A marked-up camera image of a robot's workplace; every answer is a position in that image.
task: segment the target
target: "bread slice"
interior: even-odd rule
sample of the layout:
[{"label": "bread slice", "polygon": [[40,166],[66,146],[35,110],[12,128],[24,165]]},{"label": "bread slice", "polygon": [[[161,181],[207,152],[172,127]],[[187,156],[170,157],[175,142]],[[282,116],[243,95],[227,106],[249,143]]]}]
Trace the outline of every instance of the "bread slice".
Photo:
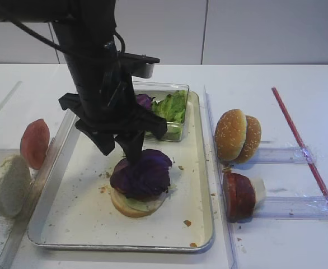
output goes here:
[{"label": "bread slice", "polygon": [[0,163],[0,215],[20,213],[31,184],[30,169],[21,155],[11,155]]},{"label": "bread slice", "polygon": [[238,164],[242,164],[250,160],[261,142],[261,125],[258,119],[252,116],[246,116],[246,122],[246,140],[239,156],[234,160],[234,162]]},{"label": "bread slice", "polygon": [[116,189],[111,188],[110,198],[114,207],[127,217],[144,217],[153,214],[161,205],[164,203],[166,199],[166,193],[162,193],[161,195],[146,201],[147,210],[142,211],[136,208],[132,208],[129,206],[128,201],[124,194],[118,192]]},{"label": "bread slice", "polygon": [[225,112],[215,129],[218,158],[232,161],[237,158],[246,139],[246,117],[239,109]]}]

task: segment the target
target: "white table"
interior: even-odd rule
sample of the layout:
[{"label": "white table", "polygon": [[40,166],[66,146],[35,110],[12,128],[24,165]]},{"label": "white table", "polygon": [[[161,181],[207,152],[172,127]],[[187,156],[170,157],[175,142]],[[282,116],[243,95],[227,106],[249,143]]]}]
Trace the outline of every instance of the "white table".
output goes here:
[{"label": "white table", "polygon": [[[64,115],[57,100],[65,92],[74,91],[65,65],[0,65],[0,102],[17,81],[22,81],[20,88],[0,114],[0,122],[13,118],[5,130],[0,124],[0,147],[18,147],[27,124],[38,118],[46,120],[53,137]],[[206,128],[204,87],[210,95],[215,122],[226,110],[240,108],[260,119],[264,141],[275,147],[295,146],[271,93],[271,87],[276,86],[303,140],[317,156],[318,169],[328,187],[328,66],[157,66],[150,81],[188,84],[200,95],[211,192],[218,192],[217,171]],[[255,165],[240,173],[263,177],[268,195],[275,195],[270,191],[279,187],[287,189],[281,196],[321,195],[306,166]],[[217,197],[212,197],[212,202],[213,210],[218,212],[214,220],[215,242],[203,254],[47,252],[34,247],[25,235],[12,268],[229,268],[228,241]],[[235,227],[239,226],[239,268],[328,266],[326,222],[254,220]]]}]

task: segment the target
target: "green lettuce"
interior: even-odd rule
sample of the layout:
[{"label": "green lettuce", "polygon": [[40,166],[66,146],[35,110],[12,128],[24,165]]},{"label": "green lettuce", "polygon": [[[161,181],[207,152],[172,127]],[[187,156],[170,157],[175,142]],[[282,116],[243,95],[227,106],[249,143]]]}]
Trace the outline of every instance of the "green lettuce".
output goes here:
[{"label": "green lettuce", "polygon": [[167,122],[184,122],[187,91],[176,91],[168,94],[160,102],[152,101],[152,111]]}]

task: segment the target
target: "bottom bun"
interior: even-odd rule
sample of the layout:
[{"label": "bottom bun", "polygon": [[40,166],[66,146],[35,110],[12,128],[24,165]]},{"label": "bottom bun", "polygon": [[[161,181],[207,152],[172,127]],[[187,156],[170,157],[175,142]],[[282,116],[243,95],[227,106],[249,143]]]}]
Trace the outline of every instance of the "bottom bun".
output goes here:
[{"label": "bottom bun", "polygon": [[157,196],[155,199],[148,201],[148,207],[150,208],[148,211],[141,211],[130,207],[126,203],[126,198],[124,194],[118,192],[116,189],[111,188],[110,198],[114,207],[127,217],[145,217],[153,214],[161,205],[164,203],[166,199],[166,193],[162,193]]}]

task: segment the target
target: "red stick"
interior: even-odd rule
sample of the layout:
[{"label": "red stick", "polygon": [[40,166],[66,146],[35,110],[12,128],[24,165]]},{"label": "red stick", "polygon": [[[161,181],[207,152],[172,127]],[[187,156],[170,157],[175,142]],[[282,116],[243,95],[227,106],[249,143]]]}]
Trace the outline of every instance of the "red stick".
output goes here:
[{"label": "red stick", "polygon": [[[292,118],[290,117],[290,115],[288,114],[288,111],[285,107],[285,105],[283,104],[283,101],[280,97],[280,95],[278,94],[278,91],[275,87],[272,88],[272,92],[277,100],[277,103],[279,104],[280,108],[281,108],[281,111],[283,113],[283,115],[285,116],[286,118],[286,121],[289,125],[289,127],[291,128],[291,131],[294,135],[294,138],[296,139],[298,145],[300,147],[303,147],[305,148],[306,146],[304,145],[303,143],[303,140],[301,138],[301,136],[299,135],[298,131],[297,131],[297,128],[295,127],[293,121],[292,121]],[[313,176],[315,177],[315,180],[318,184],[318,186],[320,187],[320,190],[322,192],[322,194],[327,197],[327,200],[328,200],[328,189],[327,189],[327,186],[325,184],[325,182],[323,181],[320,173],[318,172],[317,168],[316,168],[316,165],[315,164],[308,164],[308,166],[310,167],[311,169],[311,172],[313,174]]]}]

